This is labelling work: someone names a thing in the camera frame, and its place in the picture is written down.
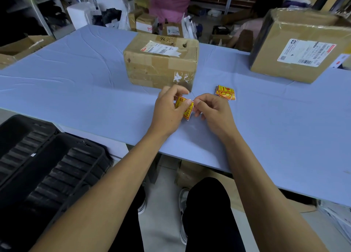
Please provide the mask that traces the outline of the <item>person's left hand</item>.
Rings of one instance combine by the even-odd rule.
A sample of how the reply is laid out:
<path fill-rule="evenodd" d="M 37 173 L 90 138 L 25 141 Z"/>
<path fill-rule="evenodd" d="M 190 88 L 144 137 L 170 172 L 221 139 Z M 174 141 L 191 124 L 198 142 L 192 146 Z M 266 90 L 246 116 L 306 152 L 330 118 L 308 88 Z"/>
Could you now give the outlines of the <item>person's left hand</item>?
<path fill-rule="evenodd" d="M 163 138 L 173 134 L 180 125 L 183 113 L 192 102 L 191 99 L 187 99 L 180 107 L 175 108 L 174 98 L 189 93 L 189 90 L 177 84 L 163 87 L 156 99 L 151 126 L 147 133 Z"/>

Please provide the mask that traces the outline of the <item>person's right forearm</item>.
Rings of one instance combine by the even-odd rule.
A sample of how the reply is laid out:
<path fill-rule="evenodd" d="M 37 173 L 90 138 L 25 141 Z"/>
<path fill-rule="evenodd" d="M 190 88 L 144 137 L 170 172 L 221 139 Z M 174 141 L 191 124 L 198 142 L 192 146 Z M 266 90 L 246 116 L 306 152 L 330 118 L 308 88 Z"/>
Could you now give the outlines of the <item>person's right forearm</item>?
<path fill-rule="evenodd" d="M 302 215 L 274 185 L 236 128 L 213 129 L 260 252 L 329 252 Z"/>

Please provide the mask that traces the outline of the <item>person's left forearm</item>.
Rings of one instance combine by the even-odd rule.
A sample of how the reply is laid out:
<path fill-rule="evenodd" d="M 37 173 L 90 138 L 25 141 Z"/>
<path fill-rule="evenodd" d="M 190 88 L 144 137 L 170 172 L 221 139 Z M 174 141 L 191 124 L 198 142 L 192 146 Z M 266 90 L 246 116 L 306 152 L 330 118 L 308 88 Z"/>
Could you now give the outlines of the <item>person's left forearm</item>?
<path fill-rule="evenodd" d="M 29 252 L 107 252 L 156 154 L 170 134 L 147 134 L 71 206 Z"/>

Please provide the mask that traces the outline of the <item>taped cardboard box torn label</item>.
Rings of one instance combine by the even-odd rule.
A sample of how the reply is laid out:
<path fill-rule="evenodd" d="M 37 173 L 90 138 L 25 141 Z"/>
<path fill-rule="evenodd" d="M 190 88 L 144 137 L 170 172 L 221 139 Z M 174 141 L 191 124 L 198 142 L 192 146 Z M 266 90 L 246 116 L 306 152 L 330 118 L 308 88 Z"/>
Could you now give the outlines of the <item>taped cardboard box torn label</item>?
<path fill-rule="evenodd" d="M 123 54 L 132 84 L 157 89 L 178 84 L 191 92 L 199 60 L 198 40 L 138 33 Z"/>

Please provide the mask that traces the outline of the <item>white plastic bags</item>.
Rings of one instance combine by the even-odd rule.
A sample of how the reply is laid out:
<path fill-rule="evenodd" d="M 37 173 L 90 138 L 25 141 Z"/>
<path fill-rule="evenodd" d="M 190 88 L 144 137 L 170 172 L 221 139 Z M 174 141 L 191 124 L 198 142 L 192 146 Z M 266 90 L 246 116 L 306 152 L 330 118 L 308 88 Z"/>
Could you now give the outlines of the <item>white plastic bags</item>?
<path fill-rule="evenodd" d="M 197 34 L 196 34 L 196 32 L 197 32 L 196 26 L 195 26 L 195 24 L 192 22 L 190 16 L 185 16 L 185 13 L 183 13 L 181 25 L 182 25 L 183 37 L 184 37 L 185 39 L 195 39 L 195 40 L 198 40 L 198 37 L 197 37 Z"/>

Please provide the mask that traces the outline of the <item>black box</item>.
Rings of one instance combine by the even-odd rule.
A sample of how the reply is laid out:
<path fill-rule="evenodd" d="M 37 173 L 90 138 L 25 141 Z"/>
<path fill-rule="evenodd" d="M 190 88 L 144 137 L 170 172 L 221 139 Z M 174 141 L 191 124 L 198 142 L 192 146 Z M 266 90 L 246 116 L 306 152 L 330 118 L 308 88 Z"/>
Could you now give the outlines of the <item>black box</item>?
<path fill-rule="evenodd" d="M 229 35 L 232 30 L 224 25 L 214 25 L 212 35 Z"/>

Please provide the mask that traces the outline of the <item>person's right white shoe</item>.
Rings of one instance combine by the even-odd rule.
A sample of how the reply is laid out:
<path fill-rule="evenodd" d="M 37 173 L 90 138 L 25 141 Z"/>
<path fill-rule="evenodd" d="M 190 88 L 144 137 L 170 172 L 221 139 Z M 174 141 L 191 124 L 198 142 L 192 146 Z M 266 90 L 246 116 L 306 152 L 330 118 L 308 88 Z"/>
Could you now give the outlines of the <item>person's right white shoe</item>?
<path fill-rule="evenodd" d="M 189 214 L 186 211 L 188 188 L 182 188 L 179 193 L 179 209 L 180 209 L 180 238 L 184 245 L 187 245 L 188 234 L 191 232 L 189 228 Z"/>

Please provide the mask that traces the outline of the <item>blue table cover sheet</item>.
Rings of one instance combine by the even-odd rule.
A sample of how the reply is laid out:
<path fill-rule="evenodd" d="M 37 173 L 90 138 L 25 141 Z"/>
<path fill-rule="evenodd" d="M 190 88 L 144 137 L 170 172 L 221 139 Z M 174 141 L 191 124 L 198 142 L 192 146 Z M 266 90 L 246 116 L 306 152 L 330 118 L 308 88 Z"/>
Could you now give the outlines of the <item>blue table cover sheet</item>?
<path fill-rule="evenodd" d="M 87 25 L 0 71 L 0 108 L 135 145 L 159 89 L 133 85 L 123 50 L 137 33 Z M 236 126 L 279 188 L 351 207 L 351 71 L 312 84 L 253 73 L 248 55 L 200 43 L 188 98 L 235 90 Z"/>

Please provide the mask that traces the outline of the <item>person's leg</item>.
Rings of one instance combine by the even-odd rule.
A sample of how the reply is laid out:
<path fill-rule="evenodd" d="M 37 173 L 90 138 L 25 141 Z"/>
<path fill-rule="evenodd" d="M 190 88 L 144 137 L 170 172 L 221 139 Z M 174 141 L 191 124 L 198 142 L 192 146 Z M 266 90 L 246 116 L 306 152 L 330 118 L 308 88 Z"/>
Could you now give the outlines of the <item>person's leg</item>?
<path fill-rule="evenodd" d="M 206 177 L 188 193 L 182 222 L 185 252 L 246 252 L 222 183 Z"/>
<path fill-rule="evenodd" d="M 137 204 L 136 194 L 108 252 L 144 252 Z"/>

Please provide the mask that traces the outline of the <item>large cardboard box white label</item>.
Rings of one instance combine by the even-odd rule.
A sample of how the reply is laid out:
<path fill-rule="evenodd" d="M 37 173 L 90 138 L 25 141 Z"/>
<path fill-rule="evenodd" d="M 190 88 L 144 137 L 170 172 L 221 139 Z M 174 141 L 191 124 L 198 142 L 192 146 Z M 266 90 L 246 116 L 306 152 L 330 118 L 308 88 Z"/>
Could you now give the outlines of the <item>large cardboard box white label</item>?
<path fill-rule="evenodd" d="M 351 54 L 351 21 L 312 9 L 271 9 L 249 55 L 252 72 L 314 82 L 340 54 Z"/>

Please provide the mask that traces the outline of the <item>black bag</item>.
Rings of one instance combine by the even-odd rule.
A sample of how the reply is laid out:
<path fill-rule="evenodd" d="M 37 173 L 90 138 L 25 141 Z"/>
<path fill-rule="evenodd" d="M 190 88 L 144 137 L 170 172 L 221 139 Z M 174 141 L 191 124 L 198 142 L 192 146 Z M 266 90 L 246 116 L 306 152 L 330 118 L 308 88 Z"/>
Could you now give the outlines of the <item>black bag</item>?
<path fill-rule="evenodd" d="M 106 9 L 105 11 L 102 11 L 101 14 L 103 26 L 112 23 L 113 20 L 120 21 L 121 13 L 122 11 L 116 8 L 110 8 Z"/>

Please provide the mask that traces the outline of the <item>white foam box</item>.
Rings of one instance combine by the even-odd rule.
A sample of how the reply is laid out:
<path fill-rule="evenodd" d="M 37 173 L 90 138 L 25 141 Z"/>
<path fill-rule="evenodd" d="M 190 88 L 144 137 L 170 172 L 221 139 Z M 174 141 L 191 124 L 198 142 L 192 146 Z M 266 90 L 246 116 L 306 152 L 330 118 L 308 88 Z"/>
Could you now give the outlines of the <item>white foam box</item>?
<path fill-rule="evenodd" d="M 67 12 L 75 30 L 86 25 L 93 25 L 93 17 L 102 15 L 99 6 L 95 6 L 91 2 L 80 2 L 68 6 Z"/>

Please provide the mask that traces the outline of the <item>red white card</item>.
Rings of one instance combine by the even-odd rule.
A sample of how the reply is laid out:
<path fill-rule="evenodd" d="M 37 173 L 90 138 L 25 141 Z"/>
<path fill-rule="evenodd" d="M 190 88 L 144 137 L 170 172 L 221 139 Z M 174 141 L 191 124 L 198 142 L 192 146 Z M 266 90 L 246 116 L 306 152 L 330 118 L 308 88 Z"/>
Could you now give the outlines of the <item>red white card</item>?
<path fill-rule="evenodd" d="M 332 62 L 329 68 L 338 68 L 351 71 L 351 54 L 340 54 Z"/>

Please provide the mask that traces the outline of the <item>black ribbed plastic tray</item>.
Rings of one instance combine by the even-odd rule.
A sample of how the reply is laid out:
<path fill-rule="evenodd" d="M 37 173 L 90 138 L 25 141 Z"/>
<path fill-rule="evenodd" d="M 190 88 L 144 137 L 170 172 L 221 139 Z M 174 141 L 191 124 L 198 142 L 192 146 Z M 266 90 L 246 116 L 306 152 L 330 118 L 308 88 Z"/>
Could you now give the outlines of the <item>black ribbed plastic tray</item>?
<path fill-rule="evenodd" d="M 13 115 L 0 124 L 0 252 L 28 252 L 112 167 L 106 148 Z"/>

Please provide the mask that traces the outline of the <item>open flat cardboard box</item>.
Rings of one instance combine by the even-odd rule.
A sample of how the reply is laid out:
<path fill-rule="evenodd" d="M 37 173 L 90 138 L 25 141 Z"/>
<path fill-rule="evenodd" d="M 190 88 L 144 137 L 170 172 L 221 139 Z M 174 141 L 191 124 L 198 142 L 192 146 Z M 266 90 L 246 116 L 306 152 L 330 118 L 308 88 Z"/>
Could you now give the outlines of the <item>open flat cardboard box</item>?
<path fill-rule="evenodd" d="M 55 42 L 52 36 L 28 36 L 19 41 L 0 46 L 0 70 L 16 63 L 20 59 Z"/>

